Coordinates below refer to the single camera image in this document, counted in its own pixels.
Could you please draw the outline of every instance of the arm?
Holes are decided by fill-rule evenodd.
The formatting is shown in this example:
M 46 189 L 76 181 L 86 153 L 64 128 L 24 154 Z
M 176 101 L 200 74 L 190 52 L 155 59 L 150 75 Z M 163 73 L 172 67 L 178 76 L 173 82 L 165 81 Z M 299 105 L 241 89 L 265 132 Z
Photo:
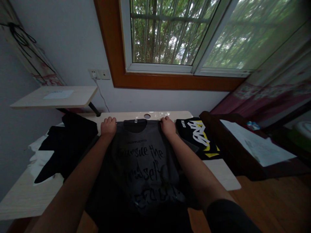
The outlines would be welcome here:
M 181 168 L 202 206 L 203 212 L 206 214 L 208 206 L 218 199 L 227 199 L 234 202 L 208 167 L 176 134 L 175 124 L 172 120 L 166 116 L 161 121 L 162 131 L 172 145 Z
M 106 150 L 116 133 L 116 119 L 105 119 L 100 130 L 101 137 L 97 143 L 70 174 L 31 233 L 76 232 Z

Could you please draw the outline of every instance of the white wall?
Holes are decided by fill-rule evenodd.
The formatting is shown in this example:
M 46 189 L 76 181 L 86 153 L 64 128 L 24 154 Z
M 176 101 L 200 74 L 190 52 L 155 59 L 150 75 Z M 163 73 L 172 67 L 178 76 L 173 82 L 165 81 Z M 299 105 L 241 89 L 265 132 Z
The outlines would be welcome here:
M 38 87 L 0 32 L 0 201 L 27 168 L 33 155 L 28 145 L 62 121 L 62 114 L 56 109 L 13 110 L 9 107 Z M 0 232 L 6 232 L 10 223 L 0 221 Z
M 109 69 L 93 0 L 11 0 L 25 30 L 34 37 L 67 85 L 95 85 L 88 68 Z M 111 112 L 188 110 L 198 116 L 228 93 L 114 88 L 98 84 Z M 99 93 L 93 101 L 106 111 Z

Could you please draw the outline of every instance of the yellow graphic print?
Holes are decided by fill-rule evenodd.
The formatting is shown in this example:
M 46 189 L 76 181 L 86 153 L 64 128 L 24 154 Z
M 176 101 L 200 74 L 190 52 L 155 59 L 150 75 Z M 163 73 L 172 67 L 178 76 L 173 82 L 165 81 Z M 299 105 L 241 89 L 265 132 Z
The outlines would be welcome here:
M 203 124 L 203 122 L 202 121 L 189 121 L 188 125 L 190 126 L 191 129 L 194 129 L 193 139 L 206 146 L 203 151 L 209 151 L 211 148 L 210 141 L 207 139 L 207 136 L 204 132 L 205 125 Z M 206 153 L 205 155 L 211 158 L 219 154 L 218 153 Z

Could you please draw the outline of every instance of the black sleeve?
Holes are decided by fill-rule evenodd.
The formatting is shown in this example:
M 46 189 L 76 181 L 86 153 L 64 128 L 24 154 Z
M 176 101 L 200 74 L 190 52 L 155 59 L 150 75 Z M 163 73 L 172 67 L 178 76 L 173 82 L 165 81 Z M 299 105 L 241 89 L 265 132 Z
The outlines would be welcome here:
M 214 201 L 207 208 L 206 220 L 212 233 L 261 232 L 244 210 L 229 200 Z

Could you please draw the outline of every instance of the wooden window frame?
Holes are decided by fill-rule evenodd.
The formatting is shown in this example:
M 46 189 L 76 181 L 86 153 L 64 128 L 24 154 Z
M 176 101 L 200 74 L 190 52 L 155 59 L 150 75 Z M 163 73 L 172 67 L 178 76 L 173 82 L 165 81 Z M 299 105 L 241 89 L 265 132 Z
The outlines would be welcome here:
M 120 4 L 94 0 L 113 85 L 116 88 L 233 91 L 245 78 L 126 72 Z

